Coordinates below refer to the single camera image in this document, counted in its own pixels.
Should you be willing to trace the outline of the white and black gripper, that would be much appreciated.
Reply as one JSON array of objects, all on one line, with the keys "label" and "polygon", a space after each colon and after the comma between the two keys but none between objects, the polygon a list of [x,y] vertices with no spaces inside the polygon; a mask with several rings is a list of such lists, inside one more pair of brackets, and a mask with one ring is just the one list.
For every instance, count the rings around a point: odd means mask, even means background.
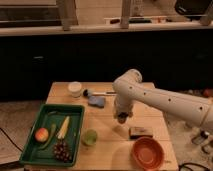
[{"label": "white and black gripper", "polygon": [[131,110],[115,109],[114,118],[119,124],[124,124],[128,117],[133,115]]}]

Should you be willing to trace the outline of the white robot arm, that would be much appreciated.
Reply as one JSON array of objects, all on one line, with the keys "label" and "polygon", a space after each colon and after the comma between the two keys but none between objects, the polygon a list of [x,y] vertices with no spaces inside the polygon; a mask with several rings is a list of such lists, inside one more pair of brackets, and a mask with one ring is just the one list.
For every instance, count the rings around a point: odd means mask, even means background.
[{"label": "white robot arm", "polygon": [[130,69],[113,82],[116,92],[114,117],[122,123],[133,116],[133,103],[142,102],[158,110],[172,114],[213,134],[213,100],[157,88],[142,84],[142,75]]}]

